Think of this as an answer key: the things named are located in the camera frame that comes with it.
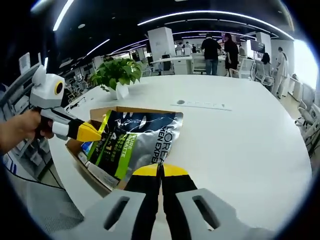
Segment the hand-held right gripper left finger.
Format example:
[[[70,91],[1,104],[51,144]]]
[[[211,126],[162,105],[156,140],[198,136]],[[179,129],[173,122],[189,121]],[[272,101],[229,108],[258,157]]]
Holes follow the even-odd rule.
[[[115,189],[88,209],[81,240],[149,240],[158,211],[160,164],[138,168],[123,190]]]

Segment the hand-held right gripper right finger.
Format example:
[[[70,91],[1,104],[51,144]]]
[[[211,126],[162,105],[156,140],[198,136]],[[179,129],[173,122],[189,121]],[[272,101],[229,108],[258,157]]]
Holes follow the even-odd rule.
[[[236,210],[206,188],[197,188],[178,166],[161,166],[163,209],[174,240],[244,240],[249,227]]]

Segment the person's left hand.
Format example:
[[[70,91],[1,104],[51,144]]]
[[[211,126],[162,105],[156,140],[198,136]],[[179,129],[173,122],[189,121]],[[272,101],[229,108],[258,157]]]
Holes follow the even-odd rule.
[[[41,123],[41,115],[36,110],[27,110],[0,123],[0,154],[5,155],[21,141],[33,140]]]

